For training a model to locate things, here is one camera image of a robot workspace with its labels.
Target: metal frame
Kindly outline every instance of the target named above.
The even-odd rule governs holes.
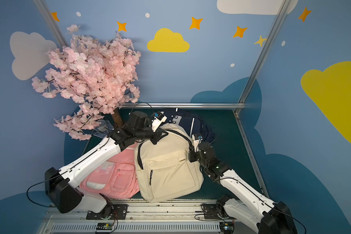
[[[194,216],[203,214],[202,203],[215,204],[214,199],[173,199],[161,203],[149,203],[144,199],[112,200],[114,204],[129,204],[126,219],[119,220],[117,232],[217,232],[219,221],[197,221]],[[50,208],[38,229],[37,234],[49,233],[94,233],[97,222],[104,220],[86,220],[87,211],[72,211],[61,214],[56,208]]]
[[[68,42],[65,40],[63,33],[61,32],[59,26],[57,25],[55,19],[51,15],[47,3],[44,0],[33,0],[35,6],[38,8],[40,14],[42,15],[44,21],[46,21],[47,26],[54,35],[57,43],[62,48],[63,46],[68,46]]]
[[[124,103],[122,108],[242,109],[244,103]]]
[[[266,59],[266,57],[267,57],[267,55],[268,55],[268,53],[273,45],[273,42],[276,39],[277,34],[280,31],[281,26],[286,18],[287,9],[288,9],[288,6],[290,5],[290,2],[291,2],[291,0],[284,0],[282,2],[280,10],[278,11],[277,16],[274,19],[273,25],[269,31],[266,42],[260,51],[258,59],[255,63],[255,66],[252,70],[250,77],[248,78],[248,81],[243,89],[243,92],[239,98],[238,103],[244,103],[245,100],[247,99],[248,93],[251,91],[252,85],[255,82],[257,75],[260,72],[260,69],[261,69],[262,65],[264,64],[265,59]]]
[[[250,158],[253,170],[255,171],[255,175],[256,175],[256,179],[258,181],[258,184],[259,184],[263,194],[267,198],[269,198],[269,194],[268,194],[268,191],[266,189],[264,180],[263,180],[263,178],[261,176],[260,170],[259,170],[259,168],[257,166],[257,162],[255,160],[255,157],[253,156],[253,152],[251,150],[250,144],[248,143],[247,136],[246,136],[246,134],[244,132],[242,122],[241,122],[241,120],[239,119],[239,116],[236,113],[234,113],[234,116],[235,116],[235,119],[236,119],[236,124],[238,124],[239,131],[241,132],[241,135],[242,135],[242,138],[243,138],[243,142],[244,142],[244,146],[246,147],[246,150],[247,150],[248,156]]]

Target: backpack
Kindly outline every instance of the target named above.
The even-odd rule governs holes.
[[[88,192],[102,193],[111,199],[128,199],[139,191],[135,173],[136,143],[112,156],[80,184]]]
[[[161,113],[167,117],[164,124],[170,123],[181,126],[189,137],[193,134],[201,133],[203,142],[212,142],[214,140],[215,133],[199,115],[179,108],[164,109]]]
[[[198,191],[203,183],[199,162],[190,162],[191,138],[176,124],[161,127],[168,132],[157,144],[137,145],[135,167],[140,194],[150,203],[175,199]]]

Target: navy backpack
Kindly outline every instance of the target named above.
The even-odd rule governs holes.
[[[181,126],[190,137],[193,134],[201,133],[203,142],[212,142],[214,140],[215,133],[199,115],[179,108],[164,109],[161,110],[161,113],[167,117],[167,120],[163,124],[177,124]]]

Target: tree trunk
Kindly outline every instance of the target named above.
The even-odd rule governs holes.
[[[117,127],[123,126],[123,121],[117,108],[115,109],[115,113],[112,114],[112,118],[113,118],[113,121],[115,122],[115,125],[117,125]]]

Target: pink backpack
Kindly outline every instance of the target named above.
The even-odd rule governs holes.
[[[139,191],[135,173],[134,150],[127,147],[96,168],[79,185],[82,189],[102,193],[112,199],[128,199]]]

